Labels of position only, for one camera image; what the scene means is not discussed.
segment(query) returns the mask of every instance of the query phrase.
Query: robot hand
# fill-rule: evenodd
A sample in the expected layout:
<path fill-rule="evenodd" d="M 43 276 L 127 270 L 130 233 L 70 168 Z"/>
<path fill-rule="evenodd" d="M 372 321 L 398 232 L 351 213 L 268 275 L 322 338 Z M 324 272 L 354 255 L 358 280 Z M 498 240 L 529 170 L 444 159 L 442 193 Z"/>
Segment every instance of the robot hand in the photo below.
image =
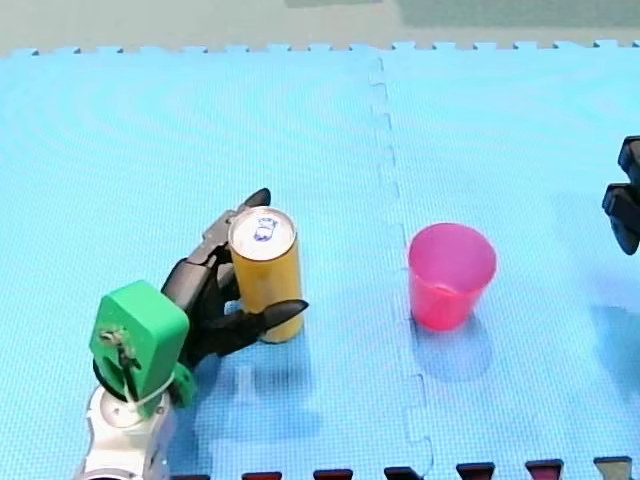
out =
<path fill-rule="evenodd" d="M 640 136 L 624 139 L 618 165 L 630 183 L 607 186 L 602 208 L 609 216 L 618 245 L 624 253 L 633 255 L 640 243 Z"/>
<path fill-rule="evenodd" d="M 287 300 L 260 313 L 225 314 L 240 295 L 227 234 L 246 208 L 267 206 L 268 189 L 224 212 L 161 291 L 134 282 L 103 297 L 91 336 L 100 386 L 89 402 L 89 451 L 74 480 L 168 480 L 167 448 L 176 407 L 188 407 L 193 371 L 210 354 L 224 356 L 255 343 L 266 331 L 304 311 Z M 176 480 L 207 476 L 174 477 Z"/>

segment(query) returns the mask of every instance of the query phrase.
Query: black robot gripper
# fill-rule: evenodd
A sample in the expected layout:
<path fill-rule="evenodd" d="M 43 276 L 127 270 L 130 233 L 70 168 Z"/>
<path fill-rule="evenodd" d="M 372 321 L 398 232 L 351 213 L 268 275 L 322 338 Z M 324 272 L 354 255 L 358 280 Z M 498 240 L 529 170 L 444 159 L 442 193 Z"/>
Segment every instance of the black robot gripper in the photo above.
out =
<path fill-rule="evenodd" d="M 630 183 L 608 185 L 602 208 L 609 217 L 618 245 L 624 253 L 633 255 L 640 244 L 640 136 L 624 139 L 618 165 Z"/>

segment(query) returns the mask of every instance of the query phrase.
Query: floor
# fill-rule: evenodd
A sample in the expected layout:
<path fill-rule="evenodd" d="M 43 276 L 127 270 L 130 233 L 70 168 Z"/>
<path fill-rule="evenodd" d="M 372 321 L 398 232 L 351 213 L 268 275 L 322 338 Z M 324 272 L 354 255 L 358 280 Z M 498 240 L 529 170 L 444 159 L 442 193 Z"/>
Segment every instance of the floor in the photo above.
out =
<path fill-rule="evenodd" d="M 234 43 L 260 49 L 319 42 L 344 48 L 413 40 L 470 47 L 478 41 L 509 46 L 518 40 L 549 45 L 602 38 L 629 44 L 640 37 L 637 0 L 0 0 L 0 12 L 0 55 L 67 46 L 218 49 Z"/>

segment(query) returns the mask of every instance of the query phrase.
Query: green bracket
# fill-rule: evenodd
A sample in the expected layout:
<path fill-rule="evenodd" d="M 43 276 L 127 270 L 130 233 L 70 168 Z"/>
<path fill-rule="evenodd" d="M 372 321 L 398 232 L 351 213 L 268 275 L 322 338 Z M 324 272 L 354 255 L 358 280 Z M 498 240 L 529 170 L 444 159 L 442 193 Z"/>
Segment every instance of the green bracket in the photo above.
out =
<path fill-rule="evenodd" d="M 139 399 L 153 395 L 173 374 L 178 403 L 188 405 L 195 383 L 178 363 L 188 331 L 189 319 L 178 306 L 149 283 L 137 281 L 102 298 L 89 348 L 101 375 L 118 393 L 125 391 L 119 346 L 135 359 L 132 377 Z M 142 405 L 140 414 L 150 416 L 160 399 L 158 394 Z"/>

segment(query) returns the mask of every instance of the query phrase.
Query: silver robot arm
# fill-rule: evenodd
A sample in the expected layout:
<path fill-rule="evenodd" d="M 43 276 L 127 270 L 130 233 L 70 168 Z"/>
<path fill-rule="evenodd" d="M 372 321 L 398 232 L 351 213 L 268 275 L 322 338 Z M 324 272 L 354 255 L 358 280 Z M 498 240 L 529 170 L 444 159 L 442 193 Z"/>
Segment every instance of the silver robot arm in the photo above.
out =
<path fill-rule="evenodd" d="M 73 480 L 169 480 L 167 449 L 176 429 L 165 393 L 154 414 L 143 418 L 98 387 L 89 401 L 89 451 Z"/>

